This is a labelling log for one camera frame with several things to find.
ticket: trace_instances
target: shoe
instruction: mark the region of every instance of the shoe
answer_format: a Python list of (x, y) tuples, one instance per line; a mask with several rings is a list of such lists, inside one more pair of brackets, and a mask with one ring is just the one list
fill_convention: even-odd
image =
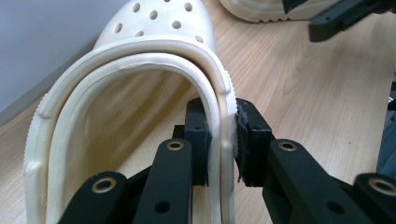
[(125, 5), (35, 112), (24, 158), (28, 222), (58, 222), (92, 175), (129, 177), (150, 166), (199, 96), (213, 139), (209, 187), (194, 188), (193, 221), (234, 223), (236, 101), (215, 46), (199, 0)]
[(308, 0), (287, 15), (282, 0), (220, 0), (224, 7), (236, 17), (252, 22), (304, 21), (317, 15), (337, 0)]

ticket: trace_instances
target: wooden surface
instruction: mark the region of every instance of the wooden surface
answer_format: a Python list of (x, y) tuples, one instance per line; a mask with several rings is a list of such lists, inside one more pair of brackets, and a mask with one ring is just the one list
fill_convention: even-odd
[[(351, 183), (375, 170), (396, 61), (396, 16), (372, 15), (331, 40), (309, 43), (306, 21), (248, 23), (204, 1), (218, 55), (236, 94), (254, 103), (277, 138), (300, 142)], [(0, 223), (25, 223), (23, 151), (36, 100), (0, 127)], [(235, 185), (237, 223), (271, 223), (260, 189)]]

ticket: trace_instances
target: wooden table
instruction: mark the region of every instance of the wooden table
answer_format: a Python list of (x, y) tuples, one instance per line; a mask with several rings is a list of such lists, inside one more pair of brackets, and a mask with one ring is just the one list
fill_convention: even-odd
[[(333, 176), (351, 183), (375, 170), (396, 61), (396, 16), (372, 15), (323, 43), (306, 21), (240, 21), (205, 1), (218, 54), (236, 94), (255, 104), (276, 138), (300, 142)], [(23, 151), (39, 99), (0, 127), (0, 223), (25, 223)], [(261, 189), (235, 184), (237, 223), (271, 223)]]

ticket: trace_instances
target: wood grain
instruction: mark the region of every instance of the wood grain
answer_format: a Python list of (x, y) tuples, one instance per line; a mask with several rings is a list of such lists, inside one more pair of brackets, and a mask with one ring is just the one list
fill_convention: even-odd
[[(218, 55), (237, 97), (254, 103), (277, 138), (300, 142), (330, 174), (351, 183), (373, 172), (396, 61), (396, 17), (372, 15), (323, 43), (306, 21), (240, 21), (204, 1)], [(23, 150), (38, 100), (0, 127), (0, 223), (25, 223)], [(271, 223), (261, 189), (235, 184), (237, 223)]]

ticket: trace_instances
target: blue fabric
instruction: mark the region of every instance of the blue fabric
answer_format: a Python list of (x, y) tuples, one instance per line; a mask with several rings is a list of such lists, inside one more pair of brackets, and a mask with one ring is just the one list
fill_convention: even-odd
[(376, 171), (381, 175), (396, 178), (396, 121), (382, 135)]

